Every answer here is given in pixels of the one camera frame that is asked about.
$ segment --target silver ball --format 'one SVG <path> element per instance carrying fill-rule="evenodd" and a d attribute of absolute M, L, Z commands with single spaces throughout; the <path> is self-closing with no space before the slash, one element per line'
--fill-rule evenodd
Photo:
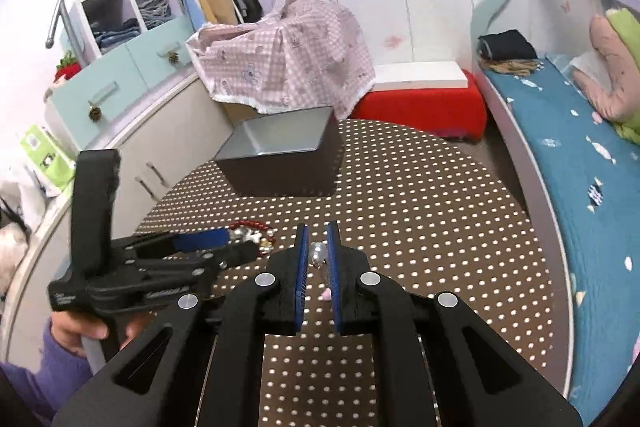
<path fill-rule="evenodd" d="M 320 268 L 329 258 L 329 252 L 324 243 L 311 243 L 309 247 L 308 262 L 315 268 Z"/>

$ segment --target metal screw head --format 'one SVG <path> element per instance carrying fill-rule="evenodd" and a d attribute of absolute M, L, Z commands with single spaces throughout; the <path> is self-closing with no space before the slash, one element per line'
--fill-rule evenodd
<path fill-rule="evenodd" d="M 364 272 L 360 276 L 360 282 L 367 286 L 375 286 L 380 282 L 380 275 L 375 272 Z"/>
<path fill-rule="evenodd" d="M 308 263 L 315 268 L 321 267 L 329 258 L 329 251 L 324 243 L 311 243 L 308 253 Z"/>
<path fill-rule="evenodd" d="M 258 286 L 271 286 L 274 282 L 276 282 L 276 278 L 273 273 L 264 272 L 255 276 L 255 283 Z"/>
<path fill-rule="evenodd" d="M 178 299 L 178 306 L 183 310 L 190 310 L 198 304 L 198 298 L 193 293 L 187 293 Z"/>
<path fill-rule="evenodd" d="M 453 308 L 458 304 L 458 298 L 453 293 L 444 292 L 438 295 L 438 303 L 445 308 Z"/>

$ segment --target black box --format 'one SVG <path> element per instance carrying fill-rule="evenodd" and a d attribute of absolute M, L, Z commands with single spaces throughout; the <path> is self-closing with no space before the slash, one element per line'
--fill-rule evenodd
<path fill-rule="evenodd" d="M 214 161 L 239 196 L 331 196 L 344 145 L 331 107 L 243 121 Z"/>

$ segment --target pink plaid cloth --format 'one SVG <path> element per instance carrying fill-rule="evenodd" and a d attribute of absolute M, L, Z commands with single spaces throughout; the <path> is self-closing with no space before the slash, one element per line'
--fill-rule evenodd
<path fill-rule="evenodd" d="M 332 1 L 276 0 L 257 23 L 205 24 L 187 49 L 211 98 L 261 113 L 331 105 L 347 118 L 374 83 L 358 21 Z"/>

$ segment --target blue bedsheet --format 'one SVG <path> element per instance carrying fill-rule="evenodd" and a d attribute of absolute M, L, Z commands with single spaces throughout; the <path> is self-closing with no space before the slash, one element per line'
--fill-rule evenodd
<path fill-rule="evenodd" d="M 538 162 L 574 286 L 570 400 L 588 425 L 626 376 L 640 333 L 640 147 L 601 122 L 542 62 L 529 78 L 485 71 Z"/>

